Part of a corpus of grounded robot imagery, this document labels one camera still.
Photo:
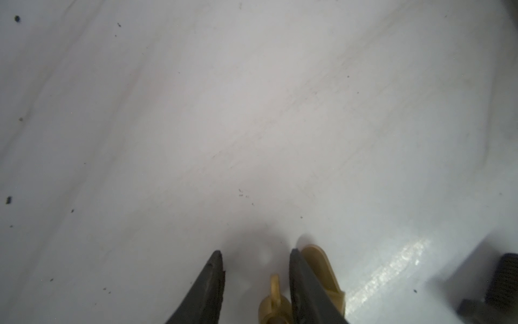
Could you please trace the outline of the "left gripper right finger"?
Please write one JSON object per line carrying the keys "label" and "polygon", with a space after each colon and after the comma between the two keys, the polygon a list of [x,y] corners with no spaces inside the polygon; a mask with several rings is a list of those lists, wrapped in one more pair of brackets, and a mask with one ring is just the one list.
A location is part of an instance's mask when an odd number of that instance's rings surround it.
{"label": "left gripper right finger", "polygon": [[322,248],[291,251],[289,288],[296,323],[347,323],[345,292]]}

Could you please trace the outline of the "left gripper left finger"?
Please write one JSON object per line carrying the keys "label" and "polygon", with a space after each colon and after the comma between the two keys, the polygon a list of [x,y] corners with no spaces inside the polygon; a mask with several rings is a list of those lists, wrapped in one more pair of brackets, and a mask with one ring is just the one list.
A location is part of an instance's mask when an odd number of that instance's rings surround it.
{"label": "left gripper left finger", "polygon": [[209,257],[185,298],[166,323],[218,323],[224,289],[223,256],[221,251],[216,250]]}

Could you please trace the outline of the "brass wing nut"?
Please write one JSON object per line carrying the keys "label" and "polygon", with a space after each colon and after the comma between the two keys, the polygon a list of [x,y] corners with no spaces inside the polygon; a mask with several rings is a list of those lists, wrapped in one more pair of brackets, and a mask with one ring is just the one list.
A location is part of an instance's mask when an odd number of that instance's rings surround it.
{"label": "brass wing nut", "polygon": [[345,292],[321,247],[309,244],[291,251],[289,288],[287,298],[279,275],[271,275],[269,295],[258,308],[259,323],[347,323]]}

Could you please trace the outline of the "black bolt upper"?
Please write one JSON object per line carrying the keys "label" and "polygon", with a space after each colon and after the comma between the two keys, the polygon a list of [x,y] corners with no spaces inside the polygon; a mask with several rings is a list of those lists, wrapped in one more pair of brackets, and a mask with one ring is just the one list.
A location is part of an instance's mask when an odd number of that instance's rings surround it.
{"label": "black bolt upper", "polygon": [[517,323],[517,253],[499,259],[482,300],[464,299],[456,313],[464,323]]}

